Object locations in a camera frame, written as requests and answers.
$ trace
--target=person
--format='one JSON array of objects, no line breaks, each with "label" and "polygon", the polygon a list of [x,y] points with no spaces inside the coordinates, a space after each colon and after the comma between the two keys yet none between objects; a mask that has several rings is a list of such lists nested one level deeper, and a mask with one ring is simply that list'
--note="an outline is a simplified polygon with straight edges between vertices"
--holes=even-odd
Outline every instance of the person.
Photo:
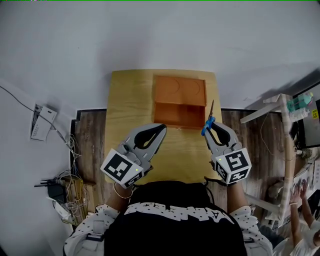
[{"label": "person", "polygon": [[226,188],[227,212],[211,202],[202,183],[156,181],[134,191],[115,183],[113,188],[106,204],[66,240],[64,255],[272,255],[241,181]]},{"label": "person", "polygon": [[[313,217],[307,199],[308,183],[302,181],[302,187],[297,184],[292,190],[290,197],[291,234],[279,243],[273,250],[274,256],[312,256],[320,247],[320,222]],[[301,231],[298,201],[302,199],[302,214],[308,225],[308,230]]]}]

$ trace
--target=wooden floor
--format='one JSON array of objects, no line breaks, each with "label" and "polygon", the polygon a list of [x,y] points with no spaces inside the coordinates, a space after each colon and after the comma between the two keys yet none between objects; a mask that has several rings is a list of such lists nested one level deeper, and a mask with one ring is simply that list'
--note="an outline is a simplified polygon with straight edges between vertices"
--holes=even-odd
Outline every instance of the wooden floor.
[{"label": "wooden floor", "polygon": [[[246,124],[240,124],[240,119],[249,115],[250,112],[233,110],[222,110],[221,112],[223,123],[235,131],[239,141],[247,148],[251,159],[252,168],[248,178],[243,182],[244,191],[263,199],[268,186],[278,181],[285,173],[285,165],[281,160],[284,158],[285,151],[281,115],[269,113],[267,117],[262,116]],[[106,111],[95,110],[83,111],[80,121],[75,125],[75,138],[79,153],[82,155],[77,160],[78,169],[84,180],[98,184],[101,204],[106,201],[112,190],[111,185],[105,182],[104,174],[100,171],[100,166],[104,161],[105,123]],[[272,156],[264,145],[260,136],[262,124],[262,137],[265,143],[269,150],[279,157]],[[226,210],[226,189],[216,183],[211,183],[208,187],[213,192],[215,204]]]}]

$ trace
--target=yellow label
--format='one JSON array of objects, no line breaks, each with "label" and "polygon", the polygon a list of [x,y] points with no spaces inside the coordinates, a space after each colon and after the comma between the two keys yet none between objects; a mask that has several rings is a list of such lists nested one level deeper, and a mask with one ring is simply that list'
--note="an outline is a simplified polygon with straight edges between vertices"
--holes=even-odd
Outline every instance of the yellow label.
[{"label": "yellow label", "polygon": [[313,119],[319,118],[318,110],[317,110],[317,109],[312,110],[312,118],[313,118]]}]

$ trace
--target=scissor blade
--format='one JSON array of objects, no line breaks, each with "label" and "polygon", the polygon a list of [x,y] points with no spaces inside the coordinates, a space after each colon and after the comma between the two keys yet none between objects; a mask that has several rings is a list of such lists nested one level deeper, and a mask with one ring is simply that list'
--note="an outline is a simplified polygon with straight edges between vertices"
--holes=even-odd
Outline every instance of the scissor blade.
[{"label": "scissor blade", "polygon": [[210,108],[210,114],[209,114],[209,117],[212,116],[212,113],[213,113],[213,110],[214,110],[214,103],[215,103],[215,100],[212,101],[212,105],[211,105],[211,108]]}]

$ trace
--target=cable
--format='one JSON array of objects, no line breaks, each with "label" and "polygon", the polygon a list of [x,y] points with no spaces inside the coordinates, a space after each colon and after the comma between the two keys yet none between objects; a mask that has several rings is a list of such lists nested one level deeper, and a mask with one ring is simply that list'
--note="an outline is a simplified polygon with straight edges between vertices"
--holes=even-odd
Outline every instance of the cable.
[{"label": "cable", "polygon": [[209,191],[209,193],[211,195],[212,203],[215,204],[215,199],[214,199],[214,195],[212,194],[212,191],[207,186],[205,188]]},{"label": "cable", "polygon": [[[22,106],[24,106],[26,109],[32,111],[33,113],[35,113],[36,111],[34,111],[33,109],[31,109],[30,107],[26,106],[25,104],[23,104],[20,100],[18,100],[16,98],[16,96],[14,96],[10,91],[8,91],[7,89],[3,88],[0,85],[0,88],[3,89],[4,91],[6,91],[8,94],[10,94],[17,102],[19,102]],[[39,117],[41,117],[43,120],[47,121],[50,125],[52,125],[52,127],[54,128],[54,130],[58,133],[59,137],[63,140],[63,142],[65,144],[67,144],[67,141],[65,140],[65,138],[63,137],[63,135],[61,134],[60,131],[58,131],[58,129],[54,126],[54,124],[50,121],[48,121],[46,118],[44,118],[42,115],[39,114]]]},{"label": "cable", "polygon": [[215,179],[215,178],[208,178],[206,176],[203,177],[206,180],[206,183],[204,184],[205,186],[208,185],[209,182],[216,182],[219,185],[223,186],[223,187],[231,187],[232,185],[236,184],[237,182],[232,182],[229,184],[224,183],[223,181],[219,180],[219,179]]},{"label": "cable", "polygon": [[[69,197],[69,190],[70,190],[70,186],[72,183],[72,177],[76,177],[79,180],[82,180],[79,176],[71,174],[69,170],[65,170],[60,172],[57,177],[55,178],[56,182],[61,182],[61,179],[64,177],[70,177],[70,182],[69,185],[67,186],[67,198]],[[90,200],[90,196],[89,193],[87,191],[87,189],[85,188],[85,186],[83,185],[83,183],[81,183],[81,191],[80,191],[80,196],[79,199],[73,199],[74,201],[67,201],[66,206],[68,208],[68,210],[72,213],[73,216],[75,217],[81,217],[81,213],[80,215],[76,215],[76,213],[80,210],[81,208],[86,207],[86,212],[88,212],[88,207],[89,207],[89,200]]]},{"label": "cable", "polygon": [[262,141],[263,141],[263,143],[264,143],[264,145],[265,145],[266,149],[269,151],[269,153],[270,153],[270,155],[271,155],[271,156],[276,157],[276,158],[278,158],[278,159],[280,159],[280,160],[282,160],[282,161],[285,161],[285,162],[291,162],[291,161],[294,159],[293,157],[292,157],[292,159],[291,159],[291,160],[287,160],[287,159],[280,158],[280,157],[278,157],[277,155],[274,155],[273,153],[271,153],[271,151],[270,151],[270,149],[268,148],[268,146],[267,146],[267,144],[266,144],[266,142],[265,142],[264,138],[262,137],[262,127],[264,126],[265,121],[266,121],[266,119],[267,119],[267,117],[268,117],[269,113],[270,113],[270,112],[268,112],[268,113],[266,114],[266,116],[265,116],[265,118],[264,118],[264,120],[263,120],[263,122],[262,122],[261,128],[260,128],[260,136],[261,136],[261,139],[262,139]]},{"label": "cable", "polygon": [[87,190],[86,186],[83,186],[85,192],[85,197],[86,197],[86,214],[88,214],[88,208],[89,208],[89,201],[90,201],[90,196],[89,196],[89,191]]},{"label": "cable", "polygon": [[74,223],[72,223],[72,222],[69,222],[69,221],[66,221],[66,220],[64,220],[64,219],[60,219],[63,223],[65,223],[65,224],[71,224],[71,225],[73,225],[73,226],[75,226],[75,224]]},{"label": "cable", "polygon": [[3,89],[3,90],[4,90],[5,92],[7,92],[8,94],[10,94],[17,102],[19,102],[19,103],[20,103],[22,106],[24,106],[26,109],[28,109],[28,110],[32,111],[33,113],[37,114],[38,117],[41,117],[43,120],[47,121],[47,122],[53,127],[53,129],[51,129],[51,130],[55,130],[55,131],[58,133],[59,137],[63,140],[64,144],[66,144],[66,146],[68,147],[68,149],[70,150],[70,152],[71,152],[72,155],[73,155],[73,164],[72,164],[72,167],[71,167],[71,169],[72,169],[73,166],[75,165],[76,159],[77,159],[78,157],[81,157],[80,154],[77,154],[77,153],[75,152],[75,151],[76,151],[75,144],[78,145],[75,137],[74,137],[72,134],[70,134],[70,139],[69,139],[68,141],[66,141],[66,139],[63,137],[63,135],[61,134],[61,132],[58,131],[58,129],[55,127],[55,125],[54,125],[52,122],[50,122],[49,120],[47,120],[46,118],[44,118],[42,115],[40,115],[40,113],[39,113],[38,111],[35,111],[35,110],[29,108],[28,106],[26,106],[25,104],[23,104],[20,100],[17,99],[16,96],[14,96],[10,91],[8,91],[7,89],[5,89],[5,88],[2,87],[1,85],[0,85],[0,88]]}]

